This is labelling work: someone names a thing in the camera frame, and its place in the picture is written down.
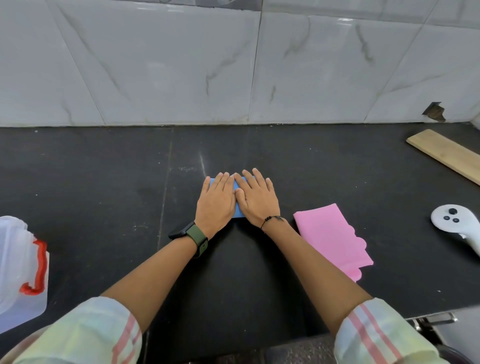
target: white container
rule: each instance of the white container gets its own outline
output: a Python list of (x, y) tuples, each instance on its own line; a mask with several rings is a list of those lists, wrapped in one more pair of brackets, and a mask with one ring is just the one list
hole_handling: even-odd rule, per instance
[(0, 334), (45, 311), (46, 249), (22, 220), (0, 217)]

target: smartwatch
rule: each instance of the smartwatch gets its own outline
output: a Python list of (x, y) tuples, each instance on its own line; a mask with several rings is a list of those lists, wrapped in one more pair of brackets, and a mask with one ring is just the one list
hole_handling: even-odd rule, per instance
[(193, 258), (198, 258), (208, 247), (208, 239), (205, 234), (200, 230), (198, 226), (195, 225), (195, 221), (192, 221), (183, 229), (176, 229), (175, 231), (168, 234), (170, 239), (181, 238), (182, 236), (190, 236), (195, 244), (197, 244), (197, 252)]

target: person's right hand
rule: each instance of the person's right hand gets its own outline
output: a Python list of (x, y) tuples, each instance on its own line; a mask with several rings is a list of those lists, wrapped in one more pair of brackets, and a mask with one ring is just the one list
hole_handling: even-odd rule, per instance
[(280, 216), (280, 206), (273, 189), (270, 178), (266, 180), (257, 168), (253, 169), (253, 175), (243, 170), (245, 180), (235, 173), (234, 177), (240, 188), (235, 190), (235, 197), (247, 220), (260, 228), (269, 216)]

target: wooden board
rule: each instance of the wooden board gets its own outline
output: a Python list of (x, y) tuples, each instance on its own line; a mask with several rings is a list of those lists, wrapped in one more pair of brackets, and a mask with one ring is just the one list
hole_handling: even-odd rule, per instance
[(407, 143), (480, 185), (480, 156), (431, 129), (407, 139)]

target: tiled wall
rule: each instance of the tiled wall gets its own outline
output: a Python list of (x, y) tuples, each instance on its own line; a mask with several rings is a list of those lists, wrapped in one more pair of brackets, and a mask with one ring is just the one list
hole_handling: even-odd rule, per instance
[(0, 65), (0, 126), (469, 121), (480, 1), (2, 0)]

